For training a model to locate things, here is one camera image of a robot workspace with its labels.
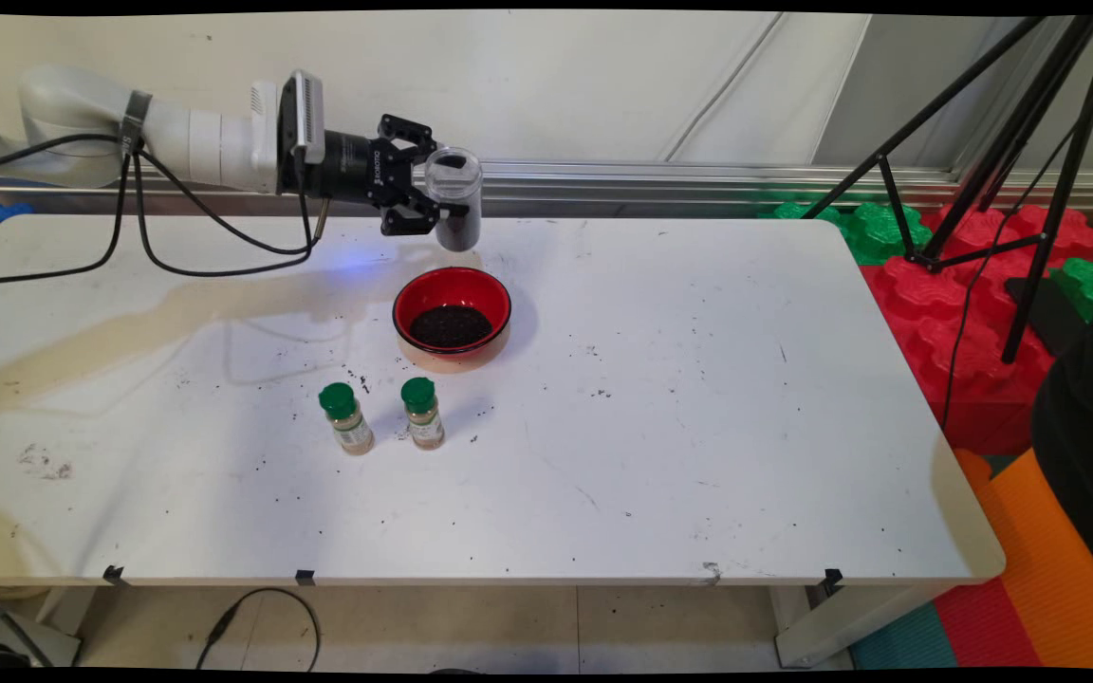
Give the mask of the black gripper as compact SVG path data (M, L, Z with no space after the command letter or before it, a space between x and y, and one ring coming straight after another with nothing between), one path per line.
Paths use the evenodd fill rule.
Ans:
M279 133L279 192L379 207L381 236L422 236L470 212L468 204L432 198L413 186L412 172L438 150L426 125L383 114L377 138L326 131L317 164L299 165L295 142L291 131Z

